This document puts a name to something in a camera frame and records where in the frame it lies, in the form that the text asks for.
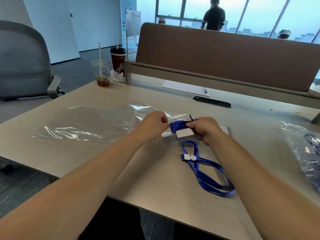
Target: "black pants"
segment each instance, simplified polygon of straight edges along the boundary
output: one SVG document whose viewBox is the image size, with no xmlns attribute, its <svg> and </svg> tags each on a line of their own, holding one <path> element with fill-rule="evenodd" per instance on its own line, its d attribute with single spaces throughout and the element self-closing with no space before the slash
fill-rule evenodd
<svg viewBox="0 0 320 240">
<path fill-rule="evenodd" d="M 78 240 L 89 239 L 144 240 L 139 209 L 107 197 L 78 238 Z M 174 239 L 218 240 L 220 238 L 175 223 Z"/>
</svg>

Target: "gray mesh chair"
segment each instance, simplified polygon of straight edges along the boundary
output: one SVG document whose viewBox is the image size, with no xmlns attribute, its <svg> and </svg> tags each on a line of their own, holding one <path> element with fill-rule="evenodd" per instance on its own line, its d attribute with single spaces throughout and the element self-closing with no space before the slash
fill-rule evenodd
<svg viewBox="0 0 320 240">
<path fill-rule="evenodd" d="M 64 94 L 60 80 L 52 74 L 42 35 L 0 20 L 0 123 Z"/>
</svg>

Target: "white straw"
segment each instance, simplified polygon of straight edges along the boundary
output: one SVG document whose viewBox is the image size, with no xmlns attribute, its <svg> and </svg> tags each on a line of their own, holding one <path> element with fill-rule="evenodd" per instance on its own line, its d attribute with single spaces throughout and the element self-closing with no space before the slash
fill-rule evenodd
<svg viewBox="0 0 320 240">
<path fill-rule="evenodd" d="M 100 44 L 100 42 L 99 42 L 99 64 L 100 64 L 100 77 L 102 77 L 101 44 Z"/>
</svg>

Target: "poster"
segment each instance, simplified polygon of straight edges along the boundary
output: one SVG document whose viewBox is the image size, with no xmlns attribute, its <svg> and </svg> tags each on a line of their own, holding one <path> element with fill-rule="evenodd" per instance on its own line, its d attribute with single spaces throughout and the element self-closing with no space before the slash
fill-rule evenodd
<svg viewBox="0 0 320 240">
<path fill-rule="evenodd" d="M 126 48 L 126 9 L 137 11 L 137 0 L 120 0 L 122 47 Z M 137 48 L 137 37 L 128 38 L 128 48 Z"/>
</svg>

